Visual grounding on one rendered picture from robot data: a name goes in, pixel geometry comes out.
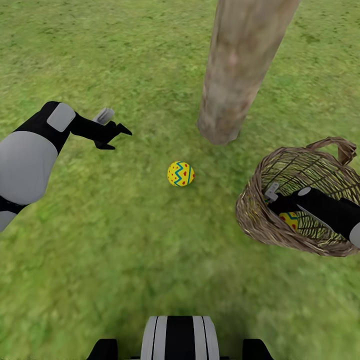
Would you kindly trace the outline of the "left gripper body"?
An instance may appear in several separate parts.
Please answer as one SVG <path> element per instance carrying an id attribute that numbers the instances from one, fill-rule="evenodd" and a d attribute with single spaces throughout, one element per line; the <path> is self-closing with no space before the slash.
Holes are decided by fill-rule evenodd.
<path id="1" fill-rule="evenodd" d="M 107 125 L 99 124 L 93 121 L 93 133 L 88 139 L 93 140 L 98 149 L 102 149 L 118 134 L 119 130 L 114 121 L 110 121 Z"/>

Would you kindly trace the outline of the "robot trunk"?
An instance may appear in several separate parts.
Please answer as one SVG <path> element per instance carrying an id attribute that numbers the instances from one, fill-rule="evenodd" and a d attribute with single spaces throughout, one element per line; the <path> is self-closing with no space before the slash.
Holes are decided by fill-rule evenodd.
<path id="1" fill-rule="evenodd" d="M 150 316 L 140 360 L 219 360 L 210 316 Z"/>

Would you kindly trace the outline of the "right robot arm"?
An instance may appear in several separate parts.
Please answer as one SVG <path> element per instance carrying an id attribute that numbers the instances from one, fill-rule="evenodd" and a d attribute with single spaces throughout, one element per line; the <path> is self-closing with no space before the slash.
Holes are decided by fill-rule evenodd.
<path id="1" fill-rule="evenodd" d="M 306 187 L 290 196 L 277 191 L 279 184 L 273 182 L 264 194 L 269 200 L 267 207 L 276 213 L 304 212 L 336 234 L 360 248 L 360 205 L 348 198 L 336 200 L 316 187 Z"/>

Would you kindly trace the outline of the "wicker basket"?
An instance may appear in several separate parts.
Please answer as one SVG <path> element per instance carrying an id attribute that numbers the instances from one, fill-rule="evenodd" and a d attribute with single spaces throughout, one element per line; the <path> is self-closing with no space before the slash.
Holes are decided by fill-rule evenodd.
<path id="1" fill-rule="evenodd" d="M 332 143 L 338 146 L 338 160 L 330 153 L 318 150 Z M 296 231 L 270 210 L 267 207 L 268 205 L 265 205 L 263 198 L 273 182 L 279 183 L 282 181 L 279 181 L 280 178 L 285 178 L 288 181 L 279 184 L 277 188 L 277 191 L 281 192 L 285 197 L 314 185 L 316 189 L 322 191 L 327 197 L 330 196 L 337 201 L 340 200 L 339 195 L 343 197 L 343 191 L 346 191 L 352 201 L 356 201 L 360 206 L 360 176 L 348 165 L 357 156 L 356 149 L 354 143 L 336 136 L 327 137 L 306 147 L 280 147 L 270 155 L 264 156 L 234 206 L 241 231 L 250 238 L 267 245 L 299 249 L 320 256 L 343 257 L 360 253 L 359 247 L 341 234 L 336 234 L 320 222 L 317 223 L 316 219 L 303 211 L 294 212 L 301 223 L 298 231 Z M 296 159 L 300 159 L 308 165 L 296 161 Z M 285 164 L 285 167 L 281 169 L 273 168 L 276 163 Z M 300 167 L 304 165 L 306 167 L 287 171 L 292 174 L 289 179 L 282 172 L 286 171 L 290 165 L 299 165 Z M 331 165 L 338 167 L 338 169 L 334 169 Z M 308 168 L 311 168 L 321 178 L 316 176 L 318 178 L 316 180 L 305 172 Z M 302 188 L 296 188 L 297 190 L 288 192 L 288 188 L 284 188 L 284 185 L 289 184 L 290 181 L 297 186 L 300 185 Z M 348 181 L 351 186 L 345 181 Z M 320 230 L 321 235 L 317 238 L 319 228 L 321 230 L 325 228 L 325 230 L 323 232 Z"/>

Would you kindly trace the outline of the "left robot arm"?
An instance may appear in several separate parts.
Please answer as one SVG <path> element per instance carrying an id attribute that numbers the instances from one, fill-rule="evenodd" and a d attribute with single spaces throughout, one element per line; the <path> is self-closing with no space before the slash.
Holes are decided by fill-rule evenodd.
<path id="1" fill-rule="evenodd" d="M 105 107 L 89 120 L 64 102 L 48 102 L 0 141 L 0 234 L 24 207 L 43 197 L 70 132 L 93 140 L 100 150 L 115 150 L 108 143 L 120 133 L 132 136 L 122 123 L 105 125 L 115 113 Z"/>

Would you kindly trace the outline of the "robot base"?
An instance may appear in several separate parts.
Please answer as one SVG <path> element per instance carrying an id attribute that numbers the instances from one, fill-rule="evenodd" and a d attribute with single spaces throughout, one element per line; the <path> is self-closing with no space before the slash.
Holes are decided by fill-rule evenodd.
<path id="1" fill-rule="evenodd" d="M 141 356 L 132 356 L 130 360 L 140 360 Z M 118 360 L 117 340 L 99 339 L 87 360 Z M 228 356 L 219 356 L 219 360 L 231 360 Z M 261 339 L 244 339 L 242 360 L 272 360 Z"/>

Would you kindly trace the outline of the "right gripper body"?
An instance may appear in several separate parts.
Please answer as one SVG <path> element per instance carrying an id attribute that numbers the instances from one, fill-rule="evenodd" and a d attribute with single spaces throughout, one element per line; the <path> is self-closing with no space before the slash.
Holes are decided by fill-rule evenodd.
<path id="1" fill-rule="evenodd" d="M 269 203 L 267 207 L 274 213 L 276 213 L 278 216 L 280 215 L 280 213 L 289 213 L 289 210 L 287 210 L 284 205 L 285 196 L 283 196 L 282 193 L 279 191 L 277 191 L 276 194 L 278 195 L 278 198 L 272 203 Z"/>

